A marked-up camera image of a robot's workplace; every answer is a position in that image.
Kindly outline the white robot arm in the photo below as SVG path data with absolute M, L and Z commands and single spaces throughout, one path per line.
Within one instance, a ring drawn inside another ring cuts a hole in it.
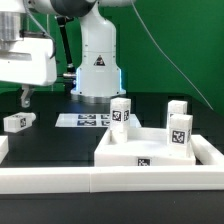
M 101 7 L 128 6 L 136 0 L 0 0 L 0 81 L 22 85 L 21 106 L 30 106 L 36 86 L 56 81 L 56 43 L 45 29 L 32 33 L 22 19 L 35 12 L 53 14 L 61 29 L 67 21 L 80 21 L 82 62 L 67 66 L 65 77 L 75 82 L 74 99 L 106 103 L 124 95 L 121 70 L 116 63 L 116 28 L 103 18 Z

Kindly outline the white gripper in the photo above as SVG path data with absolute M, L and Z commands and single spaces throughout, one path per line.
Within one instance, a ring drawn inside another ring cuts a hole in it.
M 0 47 L 0 81 L 22 85 L 21 106 L 30 106 L 35 88 L 52 85 L 57 78 L 53 43 L 46 38 L 23 38 L 9 49 Z

